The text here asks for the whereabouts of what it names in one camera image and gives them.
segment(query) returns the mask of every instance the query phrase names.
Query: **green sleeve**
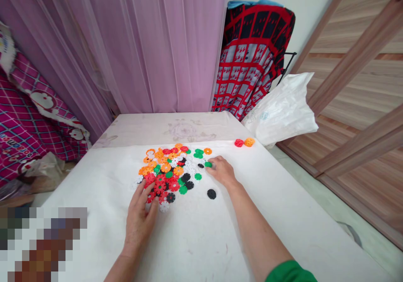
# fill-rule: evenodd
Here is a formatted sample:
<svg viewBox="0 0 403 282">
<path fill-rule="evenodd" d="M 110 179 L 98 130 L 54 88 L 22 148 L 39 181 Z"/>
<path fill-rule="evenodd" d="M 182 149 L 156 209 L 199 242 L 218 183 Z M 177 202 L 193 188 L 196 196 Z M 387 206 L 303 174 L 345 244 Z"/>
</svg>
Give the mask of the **green sleeve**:
<svg viewBox="0 0 403 282">
<path fill-rule="evenodd" d="M 267 276 L 266 282 L 317 282 L 313 274 L 304 270 L 297 261 L 290 260 L 278 265 Z"/>
</svg>

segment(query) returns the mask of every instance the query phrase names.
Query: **hand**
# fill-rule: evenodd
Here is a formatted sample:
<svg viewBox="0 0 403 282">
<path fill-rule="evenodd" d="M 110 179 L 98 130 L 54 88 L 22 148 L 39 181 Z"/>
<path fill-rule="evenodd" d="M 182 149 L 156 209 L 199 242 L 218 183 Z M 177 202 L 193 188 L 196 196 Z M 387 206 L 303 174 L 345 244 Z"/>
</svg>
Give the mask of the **hand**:
<svg viewBox="0 0 403 282">
<path fill-rule="evenodd" d="M 141 255 L 155 225 L 158 213 L 158 196 L 151 203 L 148 214 L 146 214 L 145 209 L 148 194 L 155 183 L 152 183 L 144 190 L 145 183 L 145 180 L 143 180 L 138 185 L 130 201 L 126 220 L 126 239 L 121 253 L 122 256 L 133 258 Z"/>
<path fill-rule="evenodd" d="M 238 184 L 235 178 L 234 168 L 222 156 L 210 158 L 209 162 L 215 164 L 215 169 L 207 167 L 207 172 L 218 182 L 222 183 L 228 190 L 228 187 Z"/>
</svg>

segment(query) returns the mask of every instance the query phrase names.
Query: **metal rack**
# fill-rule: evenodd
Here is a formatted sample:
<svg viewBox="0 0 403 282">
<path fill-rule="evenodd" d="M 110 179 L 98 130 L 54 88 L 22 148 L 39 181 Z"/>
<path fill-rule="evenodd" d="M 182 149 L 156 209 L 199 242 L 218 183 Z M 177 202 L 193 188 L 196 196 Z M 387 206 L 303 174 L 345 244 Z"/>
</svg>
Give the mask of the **metal rack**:
<svg viewBox="0 0 403 282">
<path fill-rule="evenodd" d="M 283 74 L 282 74 L 280 80 L 278 81 L 277 85 L 281 82 L 281 80 L 283 79 L 285 73 L 286 73 L 287 70 L 288 70 L 288 67 L 290 66 L 291 62 L 293 61 L 293 58 L 297 55 L 296 52 L 286 52 L 286 53 L 284 53 L 284 54 L 289 54 L 289 55 L 291 55 L 291 59 L 288 61 L 287 67 L 283 70 Z"/>
</svg>

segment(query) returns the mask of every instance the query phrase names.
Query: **pink curtain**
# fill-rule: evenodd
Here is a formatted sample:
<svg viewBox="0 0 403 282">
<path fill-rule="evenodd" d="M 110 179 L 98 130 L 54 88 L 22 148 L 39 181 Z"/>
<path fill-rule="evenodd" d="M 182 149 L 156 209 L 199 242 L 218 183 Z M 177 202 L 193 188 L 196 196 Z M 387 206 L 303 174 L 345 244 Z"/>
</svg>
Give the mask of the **pink curtain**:
<svg viewBox="0 0 403 282">
<path fill-rule="evenodd" d="M 209 111 L 226 0 L 0 0 L 0 19 L 92 134 L 115 113 Z"/>
</svg>

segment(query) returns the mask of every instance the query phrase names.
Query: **wooden door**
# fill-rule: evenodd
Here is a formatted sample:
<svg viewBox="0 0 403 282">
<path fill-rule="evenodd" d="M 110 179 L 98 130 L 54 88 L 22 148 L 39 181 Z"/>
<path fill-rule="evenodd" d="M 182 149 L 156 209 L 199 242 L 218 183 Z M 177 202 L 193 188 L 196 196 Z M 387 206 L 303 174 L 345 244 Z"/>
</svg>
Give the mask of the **wooden door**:
<svg viewBox="0 0 403 282">
<path fill-rule="evenodd" d="M 369 161 L 366 154 L 353 155 L 318 179 L 403 250 L 403 146 Z"/>
<path fill-rule="evenodd" d="M 403 250 L 403 0 L 334 0 L 291 73 L 316 133 L 277 145 Z"/>
</svg>

